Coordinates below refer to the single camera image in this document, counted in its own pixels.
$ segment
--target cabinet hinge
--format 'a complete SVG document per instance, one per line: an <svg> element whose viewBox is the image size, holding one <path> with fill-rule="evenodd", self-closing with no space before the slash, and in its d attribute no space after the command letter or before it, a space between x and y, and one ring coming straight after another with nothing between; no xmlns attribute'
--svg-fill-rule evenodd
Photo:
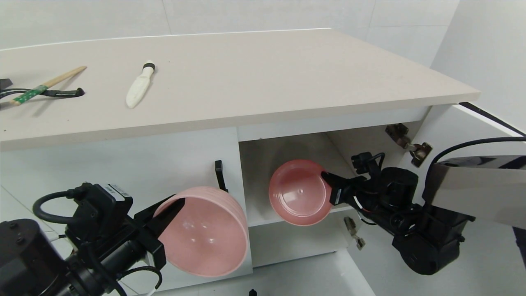
<svg viewBox="0 0 526 296"><path fill-rule="evenodd" d="M351 217L345 216L343 218L343 222L345 223L345 227L347 228L347 231L351 237L356 240L356 247L361 251L361 249L363 249L365 246L365 240L356 235L356 233L358 233L358 229L356 229L355 221L351 219Z"/></svg>
<svg viewBox="0 0 526 296"><path fill-rule="evenodd" d="M426 160L429 152L433 150L433 147L426 142L423 142L422 144L411 143L411 140L407 137L408 132L409 129L401 123L386 126L386 133L398 146L409 151L413 157L411 163L416 167L420 167L422 162Z"/></svg>

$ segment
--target beige countertop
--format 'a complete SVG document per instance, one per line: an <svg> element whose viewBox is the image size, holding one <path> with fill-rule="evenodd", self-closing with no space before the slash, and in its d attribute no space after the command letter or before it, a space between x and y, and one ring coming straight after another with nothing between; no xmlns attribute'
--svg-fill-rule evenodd
<svg viewBox="0 0 526 296"><path fill-rule="evenodd" d="M126 93L156 71L134 108ZM0 149L268 123L476 100L479 91L333 29L121 38L0 51L0 77L32 88L81 65L38 96L0 105Z"/></svg>

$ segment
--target white spatula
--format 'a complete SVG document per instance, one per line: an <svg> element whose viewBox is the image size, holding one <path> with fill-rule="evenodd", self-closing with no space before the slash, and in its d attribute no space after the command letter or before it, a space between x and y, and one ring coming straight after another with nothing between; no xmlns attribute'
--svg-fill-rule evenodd
<svg viewBox="0 0 526 296"><path fill-rule="evenodd" d="M131 85L128 94L126 95L126 105L130 109L135 108L140 100L143 99L148 85L150 85L150 77L155 71L155 65L152 61L147 61L143 66L143 72L135 78Z"/></svg>

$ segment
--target pink plastic bowl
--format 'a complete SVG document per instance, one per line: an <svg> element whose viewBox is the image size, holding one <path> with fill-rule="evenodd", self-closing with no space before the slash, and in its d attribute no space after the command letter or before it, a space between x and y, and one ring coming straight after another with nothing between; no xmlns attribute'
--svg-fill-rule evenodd
<svg viewBox="0 0 526 296"><path fill-rule="evenodd" d="M172 196L154 216L182 198L185 206L159 237L168 262L201 277L236 270L248 251L248 224L241 206L227 192L202 186Z"/></svg>
<svg viewBox="0 0 526 296"><path fill-rule="evenodd" d="M270 204L283 220L309 226L330 212L330 186L321 177L323 167L310 160L293 160L280 166L270 179Z"/></svg>

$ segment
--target green tape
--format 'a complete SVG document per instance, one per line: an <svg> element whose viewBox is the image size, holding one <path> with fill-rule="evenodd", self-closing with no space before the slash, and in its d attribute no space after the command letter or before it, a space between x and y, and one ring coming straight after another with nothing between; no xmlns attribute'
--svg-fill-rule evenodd
<svg viewBox="0 0 526 296"><path fill-rule="evenodd" d="M32 90L29 90L25 93L23 93L22 95L16 97L13 99L13 101L17 101L21 104L25 103L27 100L29 100L30 98L36 96L36 95L40 95L41 93L43 93L44 91L46 91L47 89L47 86L45 85L39 85L37 87L35 87L34 89Z"/></svg>

